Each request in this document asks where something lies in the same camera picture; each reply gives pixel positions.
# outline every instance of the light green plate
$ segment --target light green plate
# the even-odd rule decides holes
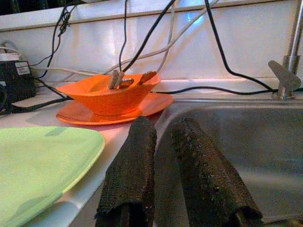
[[[105,145],[97,131],[0,129],[0,227],[25,224],[72,188]]]

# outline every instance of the wall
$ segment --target wall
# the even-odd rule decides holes
[[[296,1],[284,0],[213,9],[214,19],[230,67],[256,78],[274,77],[268,61],[282,63],[287,53]],[[199,10],[177,12],[174,34]],[[157,15],[131,17],[127,21],[128,42],[123,59],[132,57],[142,43]],[[170,14],[166,14],[149,39],[143,53],[167,43]],[[0,33],[0,41],[13,41],[30,63],[50,54],[53,27]],[[62,44],[52,66],[105,71],[117,64],[123,43],[123,19],[72,24],[62,37]],[[157,69],[163,54],[139,60],[128,73]],[[298,75],[302,77],[303,64]],[[46,81],[56,81],[66,73],[49,73]],[[163,79],[232,78],[222,64],[209,19],[205,14],[175,43],[160,75]]]

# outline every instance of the orange plate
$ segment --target orange plate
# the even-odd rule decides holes
[[[90,109],[77,101],[72,101],[63,107],[56,115],[62,122],[79,125],[109,125],[130,122],[138,116],[155,114],[174,101],[173,96],[167,94],[149,93],[139,104],[137,110],[120,116],[101,116],[94,114]]]

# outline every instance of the stainless steel sink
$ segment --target stainless steel sink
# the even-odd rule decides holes
[[[231,161],[264,221],[303,214],[303,102],[179,99],[156,123],[155,222],[188,226],[169,124],[192,118]]]

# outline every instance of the label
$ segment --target label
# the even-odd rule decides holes
[[[15,63],[18,75],[30,74],[29,66],[26,61]]]

